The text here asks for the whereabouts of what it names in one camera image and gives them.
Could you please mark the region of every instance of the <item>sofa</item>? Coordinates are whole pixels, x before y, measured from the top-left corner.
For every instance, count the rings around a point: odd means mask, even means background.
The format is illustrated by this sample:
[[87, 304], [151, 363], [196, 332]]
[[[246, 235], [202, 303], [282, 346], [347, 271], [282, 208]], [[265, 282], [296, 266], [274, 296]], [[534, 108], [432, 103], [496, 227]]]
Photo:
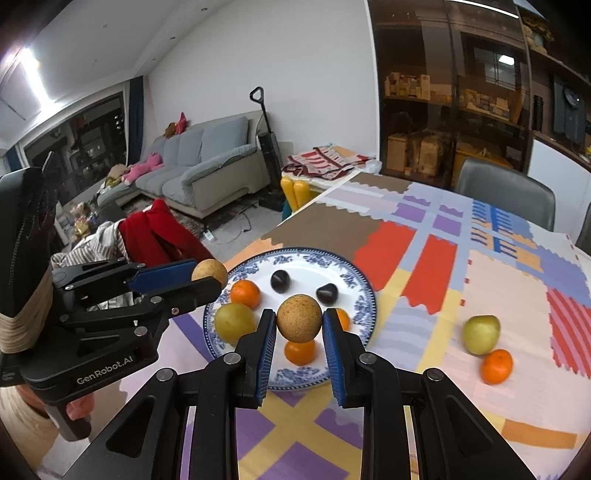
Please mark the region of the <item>sofa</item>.
[[[248, 112], [192, 125], [180, 135], [158, 137], [142, 155], [162, 156], [164, 167], [120, 183], [100, 194], [99, 207], [123, 205], [144, 194], [162, 198], [173, 209], [204, 218], [246, 193], [269, 184], [269, 174], [256, 146], [261, 112]], [[286, 153], [291, 144], [280, 144]]]

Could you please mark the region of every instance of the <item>tangerine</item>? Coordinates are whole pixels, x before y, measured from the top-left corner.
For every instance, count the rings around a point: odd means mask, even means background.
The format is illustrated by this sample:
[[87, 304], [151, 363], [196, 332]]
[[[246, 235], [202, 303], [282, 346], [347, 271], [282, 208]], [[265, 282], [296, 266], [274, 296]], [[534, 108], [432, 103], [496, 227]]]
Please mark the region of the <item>tangerine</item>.
[[314, 340], [306, 343], [287, 342], [283, 352], [285, 353], [285, 358], [292, 364], [301, 367], [314, 360], [316, 356], [316, 342]]
[[480, 376], [484, 383], [498, 385], [503, 383], [513, 371], [513, 357], [507, 350], [499, 349], [489, 353], [480, 366]]
[[336, 309], [336, 314], [339, 317], [340, 325], [343, 330], [345, 332], [348, 331], [351, 326], [351, 319], [349, 318], [349, 315], [347, 315], [347, 312], [343, 309]]
[[254, 309], [261, 302], [261, 291], [250, 280], [238, 280], [230, 289], [230, 301], [232, 303], [242, 303]]

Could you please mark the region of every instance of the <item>ceiling light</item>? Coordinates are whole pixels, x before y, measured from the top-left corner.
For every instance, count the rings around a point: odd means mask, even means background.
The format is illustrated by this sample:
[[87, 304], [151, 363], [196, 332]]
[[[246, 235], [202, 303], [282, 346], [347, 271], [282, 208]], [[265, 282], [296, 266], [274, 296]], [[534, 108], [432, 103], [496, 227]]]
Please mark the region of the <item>ceiling light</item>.
[[506, 63], [507, 65], [515, 65], [515, 59], [513, 57], [508, 56], [508, 55], [501, 55], [499, 57], [499, 61], [501, 63]]
[[461, 4], [466, 4], [466, 5], [473, 5], [474, 7], [482, 7], [482, 8], [486, 8], [488, 10], [493, 10], [493, 12], [499, 12], [500, 14], [508, 15], [509, 17], [519, 18], [519, 15], [512, 14], [510, 12], [507, 12], [506, 10], [501, 10], [500, 8], [490, 7], [489, 5], [485, 5], [485, 4], [479, 4], [477, 2], [470, 2], [469, 0], [449, 0], [449, 1], [450, 2], [459, 2]]
[[39, 62], [35, 58], [35, 55], [33, 55], [33, 52], [29, 48], [23, 48], [20, 52], [19, 61], [27, 75], [29, 87], [31, 87], [37, 100], [39, 100], [41, 108], [51, 105], [52, 101], [49, 99], [45, 87], [43, 86], [43, 82], [41, 81], [41, 76], [39, 75]]

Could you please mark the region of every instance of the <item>white plate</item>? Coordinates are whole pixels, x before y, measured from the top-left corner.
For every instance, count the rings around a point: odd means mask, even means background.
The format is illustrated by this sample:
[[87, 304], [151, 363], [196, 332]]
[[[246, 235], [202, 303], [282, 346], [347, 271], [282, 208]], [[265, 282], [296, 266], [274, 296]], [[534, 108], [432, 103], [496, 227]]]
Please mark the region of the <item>white plate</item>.
[[[285, 293], [277, 293], [271, 288], [271, 275], [276, 270], [285, 270], [291, 278], [290, 288]], [[316, 298], [316, 289], [333, 283], [339, 290], [339, 298], [333, 305], [345, 310], [351, 318], [350, 332], [359, 335], [363, 345], [367, 345], [376, 322], [376, 303], [374, 291], [365, 276], [348, 260], [331, 252], [315, 248], [280, 248], [257, 255], [238, 265], [229, 273], [228, 286], [215, 303], [205, 307], [203, 331], [205, 342], [212, 355], [217, 358], [234, 347], [218, 337], [213, 326], [217, 309], [229, 302], [230, 289], [238, 280], [248, 279], [261, 289], [261, 303], [254, 309], [257, 318], [264, 309], [277, 311], [279, 305], [288, 297], [304, 293]], [[322, 332], [316, 336], [316, 358], [298, 367], [292, 364], [283, 353], [287, 340], [277, 332], [275, 354], [269, 378], [271, 390], [298, 390], [318, 385], [329, 379], [326, 365]]]

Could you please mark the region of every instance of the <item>colorful tablecloth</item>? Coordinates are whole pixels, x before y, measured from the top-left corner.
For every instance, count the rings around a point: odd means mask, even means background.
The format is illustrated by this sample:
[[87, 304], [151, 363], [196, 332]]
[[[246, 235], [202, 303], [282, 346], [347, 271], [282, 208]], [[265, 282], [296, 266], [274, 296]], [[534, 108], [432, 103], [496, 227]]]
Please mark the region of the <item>colorful tablecloth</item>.
[[[352, 261], [378, 299], [369, 350], [400, 368], [441, 368], [538, 479], [566, 469], [591, 430], [591, 299], [567, 236], [451, 192], [359, 174], [227, 267], [281, 247], [323, 248]], [[480, 359], [459, 343], [463, 322], [476, 314], [501, 320], [498, 347], [515, 361], [501, 385], [484, 384]], [[199, 309], [175, 318], [158, 362], [123, 379], [120, 390], [129, 398], [161, 367], [183, 372], [211, 360], [202, 316]], [[240, 478], [357, 480], [362, 425], [362, 412], [339, 408], [329, 385], [269, 393], [259, 410], [237, 412]]]

